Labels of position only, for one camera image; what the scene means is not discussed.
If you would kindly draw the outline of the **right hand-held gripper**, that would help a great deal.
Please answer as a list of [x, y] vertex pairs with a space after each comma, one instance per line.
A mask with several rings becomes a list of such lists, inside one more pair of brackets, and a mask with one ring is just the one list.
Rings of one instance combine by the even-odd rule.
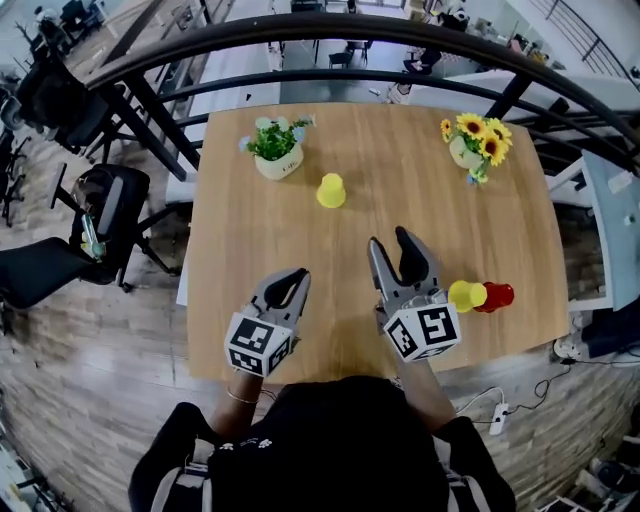
[[455, 306], [440, 287], [439, 263], [414, 233], [395, 228], [401, 249], [400, 289], [384, 246], [376, 237], [368, 242], [368, 259], [380, 300], [375, 307], [378, 334], [403, 362], [438, 356], [460, 342]]

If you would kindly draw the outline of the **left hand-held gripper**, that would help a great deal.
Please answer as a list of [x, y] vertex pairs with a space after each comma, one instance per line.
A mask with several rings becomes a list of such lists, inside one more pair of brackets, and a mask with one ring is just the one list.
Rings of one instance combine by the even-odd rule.
[[260, 314], [234, 313], [224, 339], [228, 364], [255, 376], [269, 376], [294, 351], [298, 322], [311, 285], [303, 268], [277, 271], [262, 279], [250, 303]]

